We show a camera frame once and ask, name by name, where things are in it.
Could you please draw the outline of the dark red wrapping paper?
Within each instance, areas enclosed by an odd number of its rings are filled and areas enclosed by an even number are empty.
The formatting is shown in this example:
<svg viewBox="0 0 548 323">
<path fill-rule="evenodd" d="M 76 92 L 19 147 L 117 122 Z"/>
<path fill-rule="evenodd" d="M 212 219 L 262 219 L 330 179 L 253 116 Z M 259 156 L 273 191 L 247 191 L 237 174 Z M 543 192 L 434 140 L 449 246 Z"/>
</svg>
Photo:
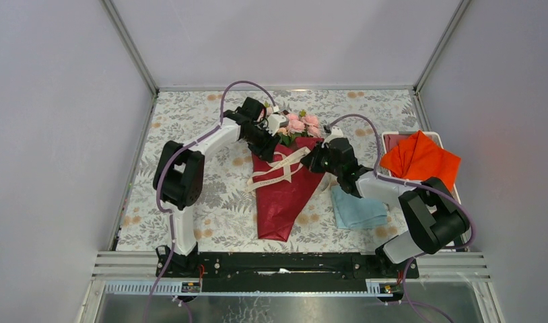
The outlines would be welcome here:
<svg viewBox="0 0 548 323">
<path fill-rule="evenodd" d="M 320 138 L 299 137 L 295 140 L 295 148 L 278 144 L 275 152 L 278 151 L 288 155 L 302 147 L 308 147 L 312 151 L 320 141 Z M 273 162 L 279 160 L 281 160 L 281 156 L 274 155 Z M 252 164 L 253 172 L 269 169 L 267 161 L 260 160 L 254 154 L 252 154 Z M 281 170 L 278 170 L 273 174 L 255 177 L 254 180 L 270 179 L 280 174 Z M 308 204 L 323 177 L 323 173 L 312 173 L 304 166 L 301 172 L 294 175 L 292 180 L 292 184 L 304 185 L 303 189 L 298 192 L 293 188 L 289 188 L 291 184 L 287 182 L 257 189 L 255 197 L 258 238 L 261 240 L 288 241 L 296 218 Z"/>
</svg>

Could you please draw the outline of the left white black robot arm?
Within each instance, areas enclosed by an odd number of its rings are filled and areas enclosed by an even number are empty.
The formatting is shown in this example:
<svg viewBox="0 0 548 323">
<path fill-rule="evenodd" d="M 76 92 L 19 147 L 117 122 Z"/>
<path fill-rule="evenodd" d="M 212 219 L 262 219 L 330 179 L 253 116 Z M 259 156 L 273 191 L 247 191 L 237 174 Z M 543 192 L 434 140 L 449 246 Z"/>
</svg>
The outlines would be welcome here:
<svg viewBox="0 0 548 323">
<path fill-rule="evenodd" d="M 240 140 L 253 154 L 271 162 L 280 140 L 278 131 L 287 124 L 277 107 L 268 111 L 258 100 L 247 98 L 237 109 L 223 111 L 218 125 L 190 143 L 164 145 L 153 187 L 158 208 L 169 214 L 170 241 L 156 249 L 157 276 L 189 277 L 199 272 L 194 205 L 203 191 L 205 163 Z"/>
</svg>

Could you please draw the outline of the pink fake flower bunch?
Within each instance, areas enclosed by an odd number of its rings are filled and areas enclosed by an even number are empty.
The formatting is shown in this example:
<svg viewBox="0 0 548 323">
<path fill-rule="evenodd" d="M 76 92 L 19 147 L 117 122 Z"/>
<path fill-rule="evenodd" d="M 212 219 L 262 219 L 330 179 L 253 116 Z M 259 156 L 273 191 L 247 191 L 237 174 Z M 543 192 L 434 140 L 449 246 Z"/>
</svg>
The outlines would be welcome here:
<svg viewBox="0 0 548 323">
<path fill-rule="evenodd" d="M 278 106 L 272 106 L 268 102 L 264 103 L 265 108 L 261 110 L 257 119 L 258 123 L 268 129 L 273 128 L 274 121 L 270 121 L 269 117 L 278 114 L 286 117 L 287 123 L 279 125 L 276 133 L 279 136 L 279 143 L 290 147 L 298 137 L 321 138 L 321 125 L 319 119 L 301 110 L 297 113 L 290 112 L 286 109 L 281 109 Z"/>
</svg>

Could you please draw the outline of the cream ribbon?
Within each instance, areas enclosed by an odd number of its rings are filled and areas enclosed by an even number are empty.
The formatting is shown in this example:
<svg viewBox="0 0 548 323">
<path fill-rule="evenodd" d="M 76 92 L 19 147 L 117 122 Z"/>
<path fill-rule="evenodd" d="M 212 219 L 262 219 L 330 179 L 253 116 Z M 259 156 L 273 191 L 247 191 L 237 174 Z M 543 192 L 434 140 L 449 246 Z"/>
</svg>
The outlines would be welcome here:
<svg viewBox="0 0 548 323">
<path fill-rule="evenodd" d="M 267 162 L 269 169 L 266 171 L 254 171 L 251 177 L 248 179 L 248 182 L 246 183 L 245 191 L 255 195 L 256 190 L 259 188 L 273 186 L 282 182 L 287 182 L 288 184 L 291 184 L 289 188 L 293 188 L 296 192 L 302 190 L 304 185 L 299 185 L 296 183 L 292 184 L 292 180 L 294 178 L 294 175 L 301 172 L 301 169 L 304 167 L 300 162 L 301 159 L 303 157 L 306 157 L 310 152 L 311 150 L 308 147 L 299 148 L 288 155 L 276 151 L 274 155 L 281 156 L 281 160 Z M 279 176 L 265 180 L 254 180 L 255 177 L 273 174 L 278 170 L 281 170 L 281 174 Z"/>
</svg>

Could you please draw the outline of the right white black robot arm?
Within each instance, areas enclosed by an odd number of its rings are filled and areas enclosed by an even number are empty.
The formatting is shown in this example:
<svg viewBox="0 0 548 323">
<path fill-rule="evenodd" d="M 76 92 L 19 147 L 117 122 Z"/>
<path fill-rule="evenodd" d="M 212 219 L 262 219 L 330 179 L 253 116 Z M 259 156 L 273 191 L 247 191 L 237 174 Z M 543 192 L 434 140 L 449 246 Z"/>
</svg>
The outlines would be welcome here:
<svg viewBox="0 0 548 323">
<path fill-rule="evenodd" d="M 391 277 L 422 254 L 435 254 L 471 228 L 468 215 L 441 179 L 423 182 L 382 175 L 361 165 L 353 147 L 340 137 L 317 143 L 300 160 L 312 173 L 330 173 L 341 189 L 356 198 L 371 198 L 399 208 L 408 230 L 375 250 L 374 267 Z"/>
</svg>

